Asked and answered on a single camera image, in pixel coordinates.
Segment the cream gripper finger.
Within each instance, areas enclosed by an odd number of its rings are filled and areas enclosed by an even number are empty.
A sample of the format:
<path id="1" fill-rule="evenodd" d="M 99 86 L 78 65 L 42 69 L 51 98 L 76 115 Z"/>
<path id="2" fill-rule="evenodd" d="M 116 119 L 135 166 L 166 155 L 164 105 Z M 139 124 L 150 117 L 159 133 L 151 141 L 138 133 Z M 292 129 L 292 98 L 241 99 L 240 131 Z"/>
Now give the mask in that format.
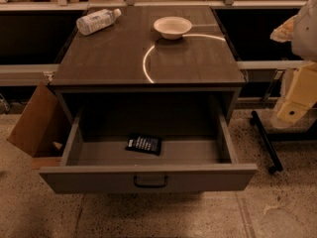
<path id="1" fill-rule="evenodd" d="M 317 62 L 299 67 L 276 117 L 284 123 L 296 123 L 317 102 Z"/>
<path id="2" fill-rule="evenodd" d="M 293 39 L 293 27 L 295 19 L 295 16 L 287 19 L 284 23 L 272 31 L 270 38 L 273 41 L 280 43 L 290 42 Z"/>

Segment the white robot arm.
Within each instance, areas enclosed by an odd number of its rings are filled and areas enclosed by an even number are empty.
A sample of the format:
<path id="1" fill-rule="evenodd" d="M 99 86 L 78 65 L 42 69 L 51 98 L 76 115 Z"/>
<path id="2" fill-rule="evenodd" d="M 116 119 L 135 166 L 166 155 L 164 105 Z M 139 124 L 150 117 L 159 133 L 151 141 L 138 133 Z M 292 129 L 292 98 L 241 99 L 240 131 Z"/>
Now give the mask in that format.
<path id="1" fill-rule="evenodd" d="M 308 0 L 295 16 L 274 29 L 270 38 L 280 43 L 291 42 L 292 52 L 308 60 L 290 73 L 288 90 L 277 101 L 270 120 L 275 128 L 287 128 L 317 102 L 317 0 Z"/>

